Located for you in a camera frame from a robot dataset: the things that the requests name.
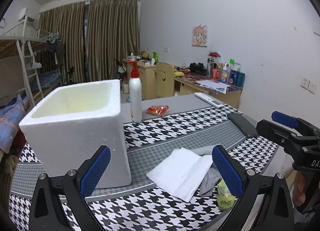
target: desk mat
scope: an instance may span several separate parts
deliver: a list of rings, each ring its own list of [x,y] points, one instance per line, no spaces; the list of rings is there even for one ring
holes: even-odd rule
[[[262,171],[275,153],[277,145],[262,137],[245,140],[238,128],[227,119],[227,113],[232,111],[236,110],[229,106],[222,110],[205,108],[141,124],[125,124],[125,129],[132,133],[126,134],[132,184],[116,189],[98,189],[86,199],[103,227],[106,230],[202,230],[216,222],[221,211],[214,195],[201,198],[197,190],[190,203],[185,203],[152,184],[145,173],[175,148],[183,146],[194,149],[217,143],[231,149],[231,156],[238,159],[244,167],[256,172]],[[31,202],[28,197],[31,198],[41,171],[41,165],[34,164],[37,159],[32,153],[32,149],[26,146],[25,153],[20,157],[22,164],[18,165],[15,172],[10,195],[10,216],[19,230],[28,230]],[[30,172],[35,167],[37,172],[32,184]],[[21,188],[26,188],[27,185],[30,190],[21,192]],[[68,204],[63,203],[63,208],[72,227],[80,230]]]

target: white styrofoam box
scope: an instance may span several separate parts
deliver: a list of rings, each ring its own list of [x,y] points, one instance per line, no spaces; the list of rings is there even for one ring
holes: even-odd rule
[[[131,183],[120,114],[120,81],[59,87],[20,122],[20,129],[50,176],[65,175],[92,157],[101,145],[111,161],[97,188]]]

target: black and white houndstooth pattern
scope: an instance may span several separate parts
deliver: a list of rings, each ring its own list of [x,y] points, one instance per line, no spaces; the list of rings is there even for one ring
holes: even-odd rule
[[[277,144],[257,137],[245,140],[229,154],[245,168],[260,172],[271,159]],[[190,203],[172,197],[159,187],[115,199],[89,202],[90,209],[106,230],[197,230],[218,216],[217,199],[201,198],[197,190]],[[27,231],[31,201],[10,195],[10,217],[20,231]],[[80,228],[63,204],[71,226]]]
[[[239,111],[229,105],[225,105],[220,109],[209,107],[150,119],[139,124],[125,124],[125,144],[127,148],[134,148],[158,141],[166,141],[226,121],[228,120],[227,114],[232,112]],[[19,161],[39,162],[29,144],[25,145]]]

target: wooden chair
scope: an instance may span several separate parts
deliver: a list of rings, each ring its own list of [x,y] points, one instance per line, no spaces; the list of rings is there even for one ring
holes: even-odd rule
[[[163,63],[156,65],[157,72],[157,96],[174,96],[174,67]]]

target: white remote control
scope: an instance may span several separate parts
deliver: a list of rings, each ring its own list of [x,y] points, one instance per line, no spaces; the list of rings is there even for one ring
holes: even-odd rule
[[[211,104],[212,106],[214,106],[215,108],[221,108],[223,107],[223,102],[217,100],[216,98],[213,98],[212,96],[210,95],[207,95],[205,93],[195,93],[195,96],[200,98],[201,100],[204,100],[205,102]]]

